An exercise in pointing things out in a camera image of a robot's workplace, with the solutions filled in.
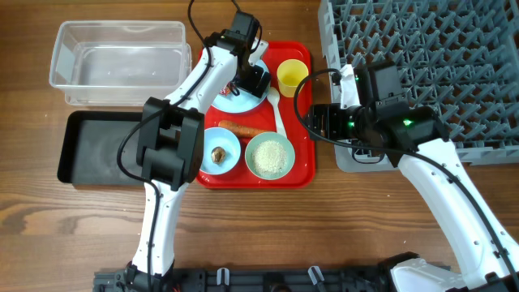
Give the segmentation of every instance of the wooden surface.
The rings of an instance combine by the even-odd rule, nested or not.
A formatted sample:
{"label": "wooden surface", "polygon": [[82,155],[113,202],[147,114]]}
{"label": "wooden surface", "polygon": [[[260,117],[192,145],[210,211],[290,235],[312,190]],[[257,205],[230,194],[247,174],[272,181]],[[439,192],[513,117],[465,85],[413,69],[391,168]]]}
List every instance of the wooden surface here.
{"label": "wooden surface", "polygon": [[[139,241],[142,187],[74,188],[56,178],[66,119],[79,110],[49,86],[59,25],[70,19],[188,24],[187,1],[52,2],[0,2],[0,291],[90,291],[93,273],[123,267]],[[300,41],[313,55],[314,69],[325,68],[320,1],[239,2],[261,20],[265,40]],[[228,26],[233,13],[223,0],[193,10],[203,35]],[[196,56],[201,45],[188,25],[187,40]],[[314,98],[328,102],[325,78],[314,82]],[[415,251],[456,268],[434,217],[400,173],[342,173],[331,145],[318,143],[316,149],[317,175],[302,190],[209,191],[194,183],[182,203],[176,266],[339,267]],[[468,171],[519,238],[519,165]]]}

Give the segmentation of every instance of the green bowl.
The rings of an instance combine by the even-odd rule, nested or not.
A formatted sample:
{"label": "green bowl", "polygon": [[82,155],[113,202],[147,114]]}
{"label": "green bowl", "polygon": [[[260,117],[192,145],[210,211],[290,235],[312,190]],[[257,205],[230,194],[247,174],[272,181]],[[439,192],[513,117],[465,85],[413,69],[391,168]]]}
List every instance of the green bowl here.
{"label": "green bowl", "polygon": [[[281,144],[283,149],[286,151],[286,165],[283,171],[281,171],[278,175],[270,175],[270,176],[261,176],[256,169],[254,168],[254,163],[252,162],[252,153],[258,146],[265,142],[273,140]],[[257,135],[252,138],[251,142],[247,145],[245,149],[245,162],[247,163],[247,167],[249,170],[258,178],[266,179],[266,180],[276,180],[286,176],[295,163],[295,151],[294,146],[290,143],[288,139],[286,139],[283,135],[277,134],[276,132],[265,132]]]}

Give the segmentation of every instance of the black tray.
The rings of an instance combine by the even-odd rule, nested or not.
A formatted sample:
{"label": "black tray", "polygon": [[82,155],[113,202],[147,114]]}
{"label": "black tray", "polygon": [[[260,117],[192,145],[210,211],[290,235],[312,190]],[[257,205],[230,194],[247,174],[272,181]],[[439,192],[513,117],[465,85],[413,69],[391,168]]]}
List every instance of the black tray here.
{"label": "black tray", "polygon": [[[118,167],[116,155],[122,139],[136,125],[142,113],[76,111],[66,123],[58,179],[78,185],[142,185],[128,178]],[[128,141],[122,163],[140,175],[136,149],[139,132]]]}

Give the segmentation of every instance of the small blue bowl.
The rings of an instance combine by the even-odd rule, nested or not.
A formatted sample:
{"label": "small blue bowl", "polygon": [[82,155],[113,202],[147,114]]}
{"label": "small blue bowl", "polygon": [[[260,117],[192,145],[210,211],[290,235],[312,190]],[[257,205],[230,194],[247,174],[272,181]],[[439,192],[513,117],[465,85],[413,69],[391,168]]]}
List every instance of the small blue bowl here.
{"label": "small blue bowl", "polygon": [[[211,158],[212,150],[216,147],[225,150],[225,159],[219,165],[212,162]],[[233,169],[241,154],[242,146],[235,134],[220,127],[208,128],[204,132],[204,159],[200,171],[211,175],[224,174]]]}

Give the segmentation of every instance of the orange carrot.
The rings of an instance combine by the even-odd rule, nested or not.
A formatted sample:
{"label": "orange carrot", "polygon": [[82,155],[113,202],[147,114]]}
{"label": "orange carrot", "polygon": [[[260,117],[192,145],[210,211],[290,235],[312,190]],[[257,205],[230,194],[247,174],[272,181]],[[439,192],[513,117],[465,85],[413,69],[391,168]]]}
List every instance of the orange carrot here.
{"label": "orange carrot", "polygon": [[245,127],[243,125],[237,124],[236,122],[226,120],[220,121],[218,126],[232,131],[238,138],[254,138],[257,135],[266,132],[266,130]]}

